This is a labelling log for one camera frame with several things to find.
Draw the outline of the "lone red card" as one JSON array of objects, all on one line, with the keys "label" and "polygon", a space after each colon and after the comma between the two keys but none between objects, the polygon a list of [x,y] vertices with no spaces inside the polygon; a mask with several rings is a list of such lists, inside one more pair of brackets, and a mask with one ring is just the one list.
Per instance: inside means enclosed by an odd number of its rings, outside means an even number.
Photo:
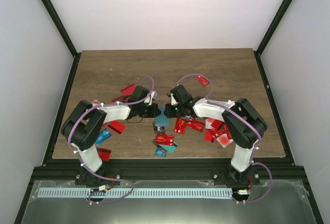
[{"label": "lone red card", "polygon": [[197,75],[195,78],[203,87],[210,85],[209,80],[207,80],[203,74]]}]

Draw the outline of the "blue leather card holder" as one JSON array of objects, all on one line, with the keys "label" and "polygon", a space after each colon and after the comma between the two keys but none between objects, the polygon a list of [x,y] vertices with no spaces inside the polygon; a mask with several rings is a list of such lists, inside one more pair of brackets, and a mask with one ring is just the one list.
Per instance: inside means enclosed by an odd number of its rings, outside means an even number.
[{"label": "blue leather card holder", "polygon": [[162,126],[162,127],[169,127],[170,126],[170,119],[164,115],[165,107],[159,107],[161,113],[155,117],[154,125],[155,126]]}]

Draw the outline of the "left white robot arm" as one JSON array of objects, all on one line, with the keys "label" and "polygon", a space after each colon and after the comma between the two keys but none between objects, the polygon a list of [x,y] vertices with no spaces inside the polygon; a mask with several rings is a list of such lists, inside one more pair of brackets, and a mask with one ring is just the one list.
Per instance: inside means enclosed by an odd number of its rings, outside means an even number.
[{"label": "left white robot arm", "polygon": [[154,118],[161,114],[158,104],[153,101],[157,92],[136,86],[133,93],[108,104],[93,104],[80,101],[61,128],[61,134],[78,154],[81,166],[88,169],[87,178],[95,185],[105,180],[101,169],[102,159],[98,155],[96,140],[104,125],[112,121],[133,117]]}]

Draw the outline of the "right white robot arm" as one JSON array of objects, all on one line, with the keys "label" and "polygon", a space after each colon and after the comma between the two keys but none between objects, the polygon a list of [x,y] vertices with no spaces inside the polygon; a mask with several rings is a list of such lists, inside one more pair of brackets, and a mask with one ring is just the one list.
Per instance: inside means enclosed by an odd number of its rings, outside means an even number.
[{"label": "right white robot arm", "polygon": [[237,101],[215,101],[203,96],[192,97],[181,84],[167,93],[171,99],[164,115],[168,118],[190,115],[194,118],[212,118],[228,128],[235,143],[229,178],[234,184],[243,183],[253,164],[257,145],[261,142],[268,125],[252,104],[245,98]]}]

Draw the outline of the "red chip card upright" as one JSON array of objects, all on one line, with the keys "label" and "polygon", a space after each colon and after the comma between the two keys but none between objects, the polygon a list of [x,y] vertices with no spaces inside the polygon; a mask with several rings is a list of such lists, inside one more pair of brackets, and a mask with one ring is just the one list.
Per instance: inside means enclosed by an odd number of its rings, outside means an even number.
[{"label": "red chip card upright", "polygon": [[179,134],[185,134],[187,127],[187,120],[185,118],[178,117],[176,119],[174,132]]}]

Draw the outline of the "red VIP card right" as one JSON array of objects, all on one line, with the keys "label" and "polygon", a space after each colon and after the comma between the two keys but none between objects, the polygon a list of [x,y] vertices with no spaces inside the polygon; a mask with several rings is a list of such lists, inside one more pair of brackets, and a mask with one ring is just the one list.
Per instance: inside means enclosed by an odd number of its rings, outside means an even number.
[{"label": "red VIP card right", "polygon": [[187,127],[188,128],[191,128],[195,131],[198,131],[198,132],[203,132],[204,128],[205,128],[205,123],[204,122],[201,122],[199,120],[196,120],[196,119],[188,119],[187,121]]}]

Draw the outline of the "red vip card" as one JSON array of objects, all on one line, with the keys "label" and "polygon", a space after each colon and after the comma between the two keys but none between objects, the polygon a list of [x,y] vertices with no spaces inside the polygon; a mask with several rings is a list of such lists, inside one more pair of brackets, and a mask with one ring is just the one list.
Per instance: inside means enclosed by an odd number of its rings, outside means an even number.
[{"label": "red vip card", "polygon": [[204,122],[201,122],[199,120],[196,120],[196,119],[188,119],[187,121],[187,127],[188,128],[191,128],[195,131],[198,131],[198,132],[203,132],[204,128],[205,128],[205,123]]},{"label": "red vip card", "polygon": [[158,133],[155,138],[155,144],[173,146],[174,145],[174,136]]}]

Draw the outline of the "red VIP card front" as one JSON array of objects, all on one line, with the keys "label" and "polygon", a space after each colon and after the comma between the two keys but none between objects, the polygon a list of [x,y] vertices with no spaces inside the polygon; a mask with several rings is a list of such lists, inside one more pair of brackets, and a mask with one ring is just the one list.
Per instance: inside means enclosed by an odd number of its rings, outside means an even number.
[{"label": "red VIP card front", "polygon": [[155,138],[155,144],[173,146],[174,145],[174,136],[158,133]]}]

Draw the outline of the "white red circle card right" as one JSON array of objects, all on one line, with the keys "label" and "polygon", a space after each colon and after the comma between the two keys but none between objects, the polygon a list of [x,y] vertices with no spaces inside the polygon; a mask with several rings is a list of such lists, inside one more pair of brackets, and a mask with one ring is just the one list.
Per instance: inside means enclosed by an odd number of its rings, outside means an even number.
[{"label": "white red circle card right", "polygon": [[233,139],[230,139],[227,134],[222,134],[219,137],[217,137],[218,143],[223,147],[227,147],[231,142],[233,142]]}]

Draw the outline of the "blue card left pile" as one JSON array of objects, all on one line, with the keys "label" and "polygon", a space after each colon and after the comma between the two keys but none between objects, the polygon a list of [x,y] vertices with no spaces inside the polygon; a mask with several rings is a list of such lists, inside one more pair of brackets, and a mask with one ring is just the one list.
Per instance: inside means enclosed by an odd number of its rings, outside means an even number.
[{"label": "blue card left pile", "polygon": [[103,142],[105,142],[110,137],[111,137],[111,132],[107,128],[103,129],[99,133],[99,135],[98,135],[98,137],[97,137],[97,139],[95,141],[96,146],[101,145]]}]

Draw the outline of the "red card black stripe front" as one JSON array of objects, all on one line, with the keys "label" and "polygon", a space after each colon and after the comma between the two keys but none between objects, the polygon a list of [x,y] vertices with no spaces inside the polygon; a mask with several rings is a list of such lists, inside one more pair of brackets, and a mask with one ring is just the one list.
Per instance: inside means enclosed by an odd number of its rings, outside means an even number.
[{"label": "red card black stripe front", "polygon": [[97,147],[97,153],[102,161],[109,161],[111,156],[111,149]]}]

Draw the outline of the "black aluminium frame rail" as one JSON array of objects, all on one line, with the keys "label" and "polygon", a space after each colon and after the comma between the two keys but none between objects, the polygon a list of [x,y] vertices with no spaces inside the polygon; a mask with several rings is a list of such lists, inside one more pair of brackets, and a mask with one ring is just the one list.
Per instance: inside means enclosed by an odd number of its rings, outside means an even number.
[{"label": "black aluminium frame rail", "polygon": [[[239,173],[230,165],[229,159],[111,159],[96,172],[100,176],[140,180],[215,180],[221,184],[233,184],[247,175],[259,175],[265,180],[304,179],[305,169],[292,164],[286,158],[258,158],[258,165]],[[53,159],[43,166],[35,167],[34,180],[77,180],[81,184],[94,185],[100,179],[90,174],[73,159]]]}]

